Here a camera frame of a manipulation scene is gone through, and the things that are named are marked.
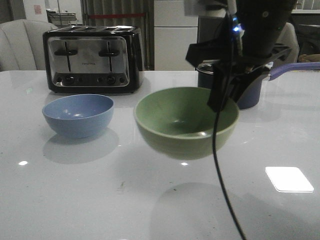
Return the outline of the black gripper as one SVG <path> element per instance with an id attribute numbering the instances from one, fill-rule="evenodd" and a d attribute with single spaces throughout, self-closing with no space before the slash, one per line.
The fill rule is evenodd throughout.
<path id="1" fill-rule="evenodd" d="M 288 45 L 264 37 L 245 37 L 242 47 L 242 55 L 237 52 L 234 43 L 218 39 L 193 43 L 188 47 L 185 59 L 193 67 L 213 64 L 213 80 L 207 105 L 214 112 L 222 111 L 227 104 L 231 72 L 237 76 L 231 99 L 234 102 L 258 102 L 262 81 L 270 72 L 266 64 L 278 59 L 284 61 L 292 52 Z"/>

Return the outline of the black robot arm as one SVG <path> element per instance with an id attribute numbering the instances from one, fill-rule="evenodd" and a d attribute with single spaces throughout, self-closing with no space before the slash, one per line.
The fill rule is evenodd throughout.
<path id="1" fill-rule="evenodd" d="M 194 0 L 198 16 L 214 10 L 225 14 L 213 39 L 190 44 L 186 61 L 193 67 L 212 65 L 208 106 L 221 111 L 232 99 L 238 102 L 266 74 L 266 64 L 285 60 L 291 48 L 277 39 L 295 6 L 293 0 Z"/>

